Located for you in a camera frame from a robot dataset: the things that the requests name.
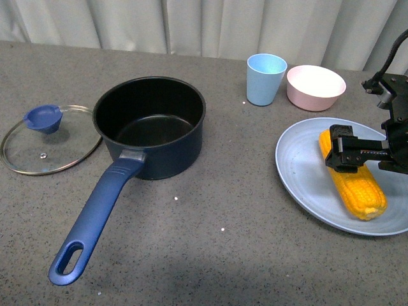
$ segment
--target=corn on the cob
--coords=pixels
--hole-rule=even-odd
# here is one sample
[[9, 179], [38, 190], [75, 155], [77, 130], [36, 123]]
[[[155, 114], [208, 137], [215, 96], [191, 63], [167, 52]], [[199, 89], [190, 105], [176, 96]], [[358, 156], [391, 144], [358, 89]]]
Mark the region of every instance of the corn on the cob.
[[[319, 144], [323, 158], [326, 158], [332, 149], [328, 129], [320, 134]], [[357, 173], [339, 173], [329, 167], [328, 171], [350, 213], [361, 220], [371, 220], [386, 210], [385, 194], [366, 165], [359, 167]]]

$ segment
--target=black saucepan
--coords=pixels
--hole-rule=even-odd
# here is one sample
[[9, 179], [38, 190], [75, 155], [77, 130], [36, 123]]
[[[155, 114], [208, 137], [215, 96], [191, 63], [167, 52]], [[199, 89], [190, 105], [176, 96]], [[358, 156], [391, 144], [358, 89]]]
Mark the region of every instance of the black saucepan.
[[[205, 101], [193, 86], [151, 76], [120, 84], [96, 103], [94, 125], [113, 163], [91, 196], [55, 257], [48, 277], [65, 286], [85, 270], [124, 184], [131, 177], [164, 179], [197, 159], [201, 150]], [[80, 255], [64, 273], [73, 253]]]

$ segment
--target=blue cup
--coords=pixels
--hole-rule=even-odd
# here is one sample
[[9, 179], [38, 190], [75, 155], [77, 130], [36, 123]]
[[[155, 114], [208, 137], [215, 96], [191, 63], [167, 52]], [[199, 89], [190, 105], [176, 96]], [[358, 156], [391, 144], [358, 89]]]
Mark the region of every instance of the blue cup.
[[254, 105], [272, 103], [288, 64], [272, 54], [254, 54], [247, 61], [247, 98]]

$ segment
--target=glass lid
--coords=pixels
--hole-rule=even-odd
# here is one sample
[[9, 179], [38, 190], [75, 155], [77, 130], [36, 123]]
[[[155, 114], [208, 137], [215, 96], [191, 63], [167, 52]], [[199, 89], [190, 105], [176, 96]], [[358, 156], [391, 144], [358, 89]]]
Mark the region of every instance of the glass lid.
[[101, 143], [92, 110], [43, 105], [28, 112], [4, 137], [1, 161], [24, 175], [46, 175], [83, 161]]

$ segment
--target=gray countertop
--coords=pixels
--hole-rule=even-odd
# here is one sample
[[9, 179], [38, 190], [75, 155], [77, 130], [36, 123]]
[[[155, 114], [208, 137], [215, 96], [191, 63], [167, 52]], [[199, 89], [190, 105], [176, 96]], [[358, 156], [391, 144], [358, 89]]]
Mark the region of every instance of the gray countertop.
[[381, 130], [388, 111], [359, 84], [372, 74], [338, 73], [345, 94], [314, 113], [288, 101], [285, 78], [273, 104], [244, 104], [245, 61], [0, 42], [2, 139], [35, 106], [93, 108], [142, 76], [182, 79], [207, 102], [197, 161], [165, 180], [131, 179], [69, 286], [51, 284], [48, 269], [111, 163], [105, 144], [53, 175], [1, 163], [0, 304], [406, 305], [408, 235], [332, 228], [292, 199], [277, 172], [279, 136], [298, 121], [337, 117]]

